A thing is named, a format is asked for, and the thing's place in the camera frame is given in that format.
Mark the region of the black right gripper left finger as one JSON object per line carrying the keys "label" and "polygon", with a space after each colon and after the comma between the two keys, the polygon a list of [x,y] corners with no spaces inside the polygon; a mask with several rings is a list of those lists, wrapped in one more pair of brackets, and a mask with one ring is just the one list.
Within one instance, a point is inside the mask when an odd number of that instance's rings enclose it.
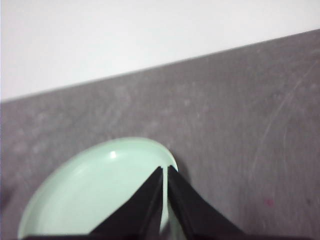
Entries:
{"label": "black right gripper left finger", "polygon": [[163,169],[159,166],[121,207],[95,227],[91,240],[157,239],[163,210]]}

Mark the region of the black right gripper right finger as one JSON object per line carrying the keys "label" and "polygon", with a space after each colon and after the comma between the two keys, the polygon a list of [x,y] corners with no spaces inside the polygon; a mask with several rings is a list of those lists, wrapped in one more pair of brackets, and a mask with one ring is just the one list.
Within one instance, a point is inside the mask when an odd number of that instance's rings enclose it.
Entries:
{"label": "black right gripper right finger", "polygon": [[206,202],[171,165],[167,168],[167,197],[174,218],[188,240],[237,240],[246,234]]}

